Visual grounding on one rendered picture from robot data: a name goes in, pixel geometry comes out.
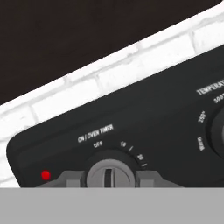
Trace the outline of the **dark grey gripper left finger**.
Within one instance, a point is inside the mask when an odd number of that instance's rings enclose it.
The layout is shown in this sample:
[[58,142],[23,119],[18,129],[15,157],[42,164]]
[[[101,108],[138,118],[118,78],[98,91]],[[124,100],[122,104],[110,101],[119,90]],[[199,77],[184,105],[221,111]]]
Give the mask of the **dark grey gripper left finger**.
[[58,178],[40,185],[41,188],[47,187],[72,187],[81,188],[85,186],[85,172],[84,171],[63,171]]

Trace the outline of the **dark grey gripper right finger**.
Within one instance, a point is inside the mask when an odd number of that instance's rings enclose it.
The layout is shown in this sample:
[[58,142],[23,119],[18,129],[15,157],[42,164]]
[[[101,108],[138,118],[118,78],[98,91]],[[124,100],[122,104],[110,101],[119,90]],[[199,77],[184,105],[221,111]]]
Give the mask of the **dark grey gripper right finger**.
[[177,188],[179,187],[179,185],[162,178],[161,175],[157,171],[137,171],[136,172],[136,186],[140,188],[143,188],[143,187]]

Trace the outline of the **grey toaster oven timer knob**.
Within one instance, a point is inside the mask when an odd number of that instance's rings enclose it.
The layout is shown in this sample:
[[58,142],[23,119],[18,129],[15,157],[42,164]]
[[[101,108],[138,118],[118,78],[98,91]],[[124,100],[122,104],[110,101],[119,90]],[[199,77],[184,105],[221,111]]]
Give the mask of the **grey toaster oven timer knob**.
[[94,164],[87,173],[87,187],[134,187],[132,170],[116,159],[104,159]]

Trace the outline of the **black toaster oven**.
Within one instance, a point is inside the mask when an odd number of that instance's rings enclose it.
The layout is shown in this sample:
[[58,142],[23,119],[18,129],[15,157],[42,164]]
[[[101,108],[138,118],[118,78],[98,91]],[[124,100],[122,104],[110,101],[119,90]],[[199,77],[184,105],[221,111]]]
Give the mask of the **black toaster oven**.
[[22,187],[104,159],[157,171],[179,187],[223,187],[211,125],[224,107],[224,45],[16,134],[9,166]]

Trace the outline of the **grey toaster oven temperature knob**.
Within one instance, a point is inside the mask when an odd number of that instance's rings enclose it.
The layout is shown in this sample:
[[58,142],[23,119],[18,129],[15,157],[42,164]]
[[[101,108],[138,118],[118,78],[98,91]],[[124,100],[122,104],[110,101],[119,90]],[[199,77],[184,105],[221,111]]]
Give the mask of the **grey toaster oven temperature knob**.
[[224,107],[221,108],[211,125],[211,142],[216,153],[224,159]]

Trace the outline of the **dark brown wall cupboard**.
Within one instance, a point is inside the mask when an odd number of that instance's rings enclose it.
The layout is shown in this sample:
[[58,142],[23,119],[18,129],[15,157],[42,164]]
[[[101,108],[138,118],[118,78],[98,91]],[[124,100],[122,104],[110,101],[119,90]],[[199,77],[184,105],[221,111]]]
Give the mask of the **dark brown wall cupboard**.
[[0,0],[0,105],[222,0]]

